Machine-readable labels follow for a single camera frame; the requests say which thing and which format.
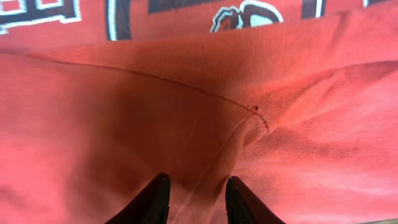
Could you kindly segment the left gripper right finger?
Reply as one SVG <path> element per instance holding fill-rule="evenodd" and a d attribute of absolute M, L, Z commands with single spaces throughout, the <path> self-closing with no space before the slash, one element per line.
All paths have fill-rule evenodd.
<path fill-rule="evenodd" d="M 285 224 L 237 176 L 227 181 L 225 201 L 228 224 Z"/>

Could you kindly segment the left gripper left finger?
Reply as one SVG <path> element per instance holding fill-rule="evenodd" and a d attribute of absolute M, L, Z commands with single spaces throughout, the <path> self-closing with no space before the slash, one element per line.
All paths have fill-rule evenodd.
<path fill-rule="evenodd" d="M 106 224 L 166 224 L 169 202 L 170 177 L 159 173 Z"/>

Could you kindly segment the red printed t-shirt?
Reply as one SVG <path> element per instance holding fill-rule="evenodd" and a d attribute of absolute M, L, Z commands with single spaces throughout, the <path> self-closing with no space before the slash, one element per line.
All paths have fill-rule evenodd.
<path fill-rule="evenodd" d="M 2 1 L 1 222 L 397 218 L 396 1 Z"/>

